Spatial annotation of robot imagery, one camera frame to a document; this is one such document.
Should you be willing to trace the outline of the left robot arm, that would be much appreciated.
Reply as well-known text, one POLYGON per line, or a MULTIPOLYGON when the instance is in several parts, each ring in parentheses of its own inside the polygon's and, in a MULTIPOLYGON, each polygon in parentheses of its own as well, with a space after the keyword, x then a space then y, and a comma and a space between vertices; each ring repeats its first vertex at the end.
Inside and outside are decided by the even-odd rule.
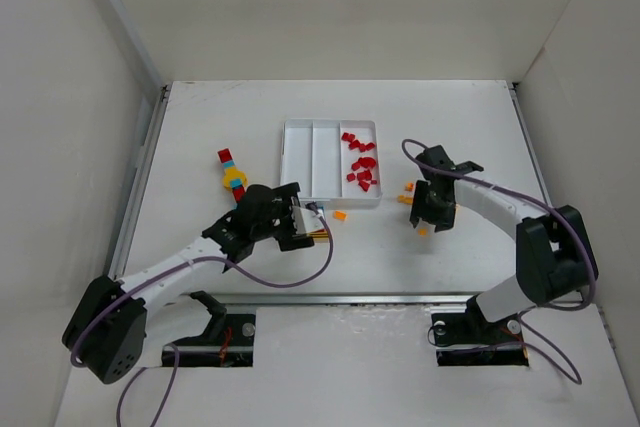
POLYGON ((92 280, 62 335, 72 366, 112 384, 140 358, 148 320, 208 275, 239 269, 264 240, 275 240, 283 252, 313 246, 309 226, 322 215, 315 204, 301 203, 299 191, 297 183, 252 185, 234 209, 177 253, 133 275, 92 280))

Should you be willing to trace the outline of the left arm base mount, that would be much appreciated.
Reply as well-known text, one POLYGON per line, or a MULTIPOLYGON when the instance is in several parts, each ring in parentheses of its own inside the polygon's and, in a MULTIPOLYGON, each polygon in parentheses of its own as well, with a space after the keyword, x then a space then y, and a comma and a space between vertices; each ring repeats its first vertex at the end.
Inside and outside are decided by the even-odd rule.
POLYGON ((209 293, 189 294, 204 306, 209 320, 198 335, 171 341, 163 348, 163 367, 248 368, 253 366, 257 315, 255 310, 232 309, 209 293))

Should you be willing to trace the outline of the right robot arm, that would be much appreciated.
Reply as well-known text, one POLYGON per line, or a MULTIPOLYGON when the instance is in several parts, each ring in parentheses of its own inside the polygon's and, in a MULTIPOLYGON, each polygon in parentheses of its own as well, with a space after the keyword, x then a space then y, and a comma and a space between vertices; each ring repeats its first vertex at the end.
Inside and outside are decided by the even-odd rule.
POLYGON ((471 297, 462 315, 446 325, 474 336, 535 308, 558 309, 557 299, 581 291, 576 310, 596 293, 597 263, 581 213, 570 205, 553 207, 528 194, 487 180, 483 167, 454 163, 441 145, 424 146, 411 156, 422 174, 415 187, 409 221, 437 232, 454 228, 465 207, 506 234, 515 244, 515 272, 471 297))

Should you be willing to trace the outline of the red teal yellow duplo tower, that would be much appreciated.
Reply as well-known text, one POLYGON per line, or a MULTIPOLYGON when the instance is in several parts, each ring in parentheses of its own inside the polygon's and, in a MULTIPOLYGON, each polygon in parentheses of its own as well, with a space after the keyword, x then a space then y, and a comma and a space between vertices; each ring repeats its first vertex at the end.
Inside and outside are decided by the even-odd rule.
POLYGON ((238 203, 248 187, 246 174, 238 169, 229 149, 219 150, 217 155, 223 169, 222 185, 238 203))

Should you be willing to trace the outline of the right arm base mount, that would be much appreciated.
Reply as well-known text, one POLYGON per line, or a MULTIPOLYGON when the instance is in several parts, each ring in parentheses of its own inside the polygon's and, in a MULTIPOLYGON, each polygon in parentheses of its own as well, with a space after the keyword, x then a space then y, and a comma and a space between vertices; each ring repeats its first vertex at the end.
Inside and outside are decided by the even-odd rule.
POLYGON ((487 323, 468 312, 431 315, 429 342, 439 367, 528 367, 518 317, 487 323))

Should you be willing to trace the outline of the red arch lego piece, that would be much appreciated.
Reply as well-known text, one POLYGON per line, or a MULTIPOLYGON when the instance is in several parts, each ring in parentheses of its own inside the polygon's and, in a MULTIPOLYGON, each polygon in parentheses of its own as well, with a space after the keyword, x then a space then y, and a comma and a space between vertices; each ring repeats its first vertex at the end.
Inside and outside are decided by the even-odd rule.
POLYGON ((371 170, 377 166, 377 161, 373 157, 360 157, 352 165, 352 171, 358 171, 360 169, 371 170))

